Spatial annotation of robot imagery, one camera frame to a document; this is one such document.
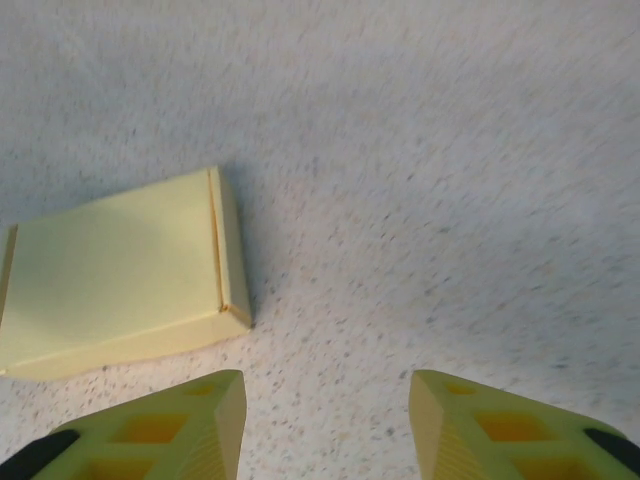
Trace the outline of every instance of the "black rubber pad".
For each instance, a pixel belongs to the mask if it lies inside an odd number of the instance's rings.
[[[640,447],[626,438],[597,428],[587,428],[584,433],[640,478]]]
[[[62,430],[34,440],[0,465],[2,480],[30,480],[80,438],[75,430]]]

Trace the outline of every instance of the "table surface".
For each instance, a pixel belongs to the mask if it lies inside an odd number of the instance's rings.
[[[640,441],[638,25],[634,0],[3,2],[0,226],[220,164],[257,326],[0,379],[0,456],[224,368],[241,480],[417,479],[419,368]]]

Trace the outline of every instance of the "small box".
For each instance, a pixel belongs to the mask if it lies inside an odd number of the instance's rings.
[[[251,328],[235,201],[217,168],[14,226],[0,262],[7,376],[60,378]]]

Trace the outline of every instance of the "cardboard box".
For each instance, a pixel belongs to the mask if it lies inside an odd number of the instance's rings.
[[[239,230],[217,168],[14,226],[0,373],[48,380],[248,332]]]

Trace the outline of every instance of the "speckled countertop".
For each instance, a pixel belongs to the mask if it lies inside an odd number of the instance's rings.
[[[257,328],[2,379],[0,456],[222,368],[241,480],[417,479],[416,368],[640,441],[638,25],[635,0],[2,2],[0,226],[222,164]]]

